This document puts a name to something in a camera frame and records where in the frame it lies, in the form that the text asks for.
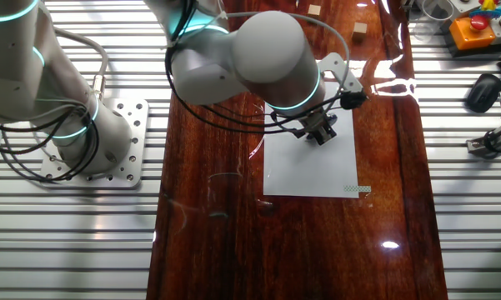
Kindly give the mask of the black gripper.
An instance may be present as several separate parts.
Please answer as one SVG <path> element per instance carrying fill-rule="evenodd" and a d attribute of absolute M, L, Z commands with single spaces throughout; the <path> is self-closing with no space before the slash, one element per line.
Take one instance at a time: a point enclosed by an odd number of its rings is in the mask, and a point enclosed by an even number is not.
<path fill-rule="evenodd" d="M 319 146 L 337 136 L 333 129 L 333 125 L 338 121 L 338 117 L 334 113 L 327 113 L 322 108 L 309 112 L 308 114 L 297 119 L 303 126 L 301 129 L 296 129 L 297 134 L 307 133 L 306 140 L 317 142 Z"/>

